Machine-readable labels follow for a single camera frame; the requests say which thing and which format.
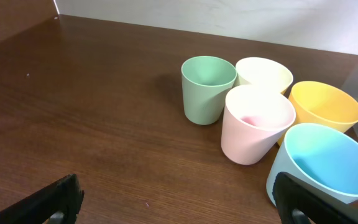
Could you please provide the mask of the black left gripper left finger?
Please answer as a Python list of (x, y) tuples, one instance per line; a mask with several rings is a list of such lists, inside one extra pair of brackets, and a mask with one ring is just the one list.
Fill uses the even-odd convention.
[(85, 192), (76, 174), (69, 174), (0, 211), (0, 223), (74, 224)]

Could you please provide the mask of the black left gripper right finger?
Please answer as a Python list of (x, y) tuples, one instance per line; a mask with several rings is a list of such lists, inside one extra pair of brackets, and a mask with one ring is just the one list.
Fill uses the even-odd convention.
[(303, 180), (279, 172), (273, 198), (284, 224), (358, 224), (358, 210)]

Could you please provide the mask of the blue plastic cup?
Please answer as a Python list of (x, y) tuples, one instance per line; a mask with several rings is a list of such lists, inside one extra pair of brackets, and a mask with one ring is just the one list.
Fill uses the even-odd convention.
[(358, 200), (358, 142), (321, 124), (301, 123), (284, 136), (267, 178), (266, 189), (275, 205), (273, 185), (287, 172), (344, 203)]

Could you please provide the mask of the pink plastic cup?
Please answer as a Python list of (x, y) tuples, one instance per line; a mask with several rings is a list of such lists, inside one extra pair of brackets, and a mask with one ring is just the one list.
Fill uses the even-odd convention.
[(241, 165), (252, 165), (295, 122), (292, 103), (279, 92), (255, 85), (239, 85), (225, 99), (221, 148), (225, 156)]

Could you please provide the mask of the yellow plastic cup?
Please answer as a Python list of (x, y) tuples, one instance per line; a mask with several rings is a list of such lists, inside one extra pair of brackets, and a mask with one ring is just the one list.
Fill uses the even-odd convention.
[(334, 86), (298, 82), (291, 88), (288, 99), (296, 111), (294, 124), (317, 123), (344, 133), (358, 123), (358, 102)]

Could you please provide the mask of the cream plastic cup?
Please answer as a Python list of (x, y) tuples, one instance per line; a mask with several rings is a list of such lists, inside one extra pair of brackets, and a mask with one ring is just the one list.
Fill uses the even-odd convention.
[(258, 85), (282, 95), (294, 80), (292, 72), (287, 67), (267, 58), (242, 58), (236, 63), (235, 69), (237, 78), (234, 86)]

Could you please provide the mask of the green plastic cup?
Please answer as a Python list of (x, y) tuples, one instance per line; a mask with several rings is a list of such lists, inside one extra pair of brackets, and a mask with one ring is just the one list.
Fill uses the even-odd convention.
[(183, 62), (181, 81), (185, 116), (199, 125), (215, 123), (236, 78), (234, 65), (218, 57), (197, 56)]

